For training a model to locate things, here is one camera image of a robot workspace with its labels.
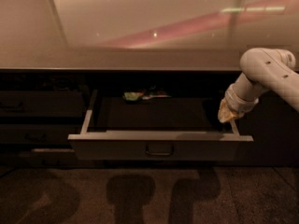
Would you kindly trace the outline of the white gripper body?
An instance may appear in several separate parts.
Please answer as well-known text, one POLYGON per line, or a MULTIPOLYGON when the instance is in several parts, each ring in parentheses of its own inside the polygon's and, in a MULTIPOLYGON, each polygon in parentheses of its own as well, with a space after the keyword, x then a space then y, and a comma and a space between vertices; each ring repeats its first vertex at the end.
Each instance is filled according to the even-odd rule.
POLYGON ((249 113, 259 103, 258 98, 253 101, 244 100, 236 94, 232 85, 225 92, 224 99, 228 108, 235 113, 249 113))

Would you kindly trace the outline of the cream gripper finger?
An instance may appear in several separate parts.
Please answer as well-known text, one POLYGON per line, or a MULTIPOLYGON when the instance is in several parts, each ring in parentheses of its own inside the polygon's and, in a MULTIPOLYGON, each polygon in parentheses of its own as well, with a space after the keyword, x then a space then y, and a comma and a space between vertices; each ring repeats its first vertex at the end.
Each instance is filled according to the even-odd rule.
POLYGON ((242 119, 245 116, 244 113, 236 113, 233 111, 229 111, 226 117, 226 121, 230 122, 231 120, 242 119))
POLYGON ((225 123, 225 122, 229 122, 231 119, 232 119, 231 110, 226 104, 226 101, 222 99, 218 111, 218 120, 220 123, 225 123))

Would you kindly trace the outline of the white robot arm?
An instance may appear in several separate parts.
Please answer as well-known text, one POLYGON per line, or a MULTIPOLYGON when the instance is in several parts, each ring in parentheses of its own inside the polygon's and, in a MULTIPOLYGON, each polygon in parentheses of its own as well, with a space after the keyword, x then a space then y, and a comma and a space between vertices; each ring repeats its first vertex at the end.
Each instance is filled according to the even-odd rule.
POLYGON ((225 123, 242 118, 267 91, 273 91, 299 111, 299 75, 294 71, 295 66, 295 56, 288 50, 247 50, 240 59, 240 76, 221 100, 218 120, 225 123))

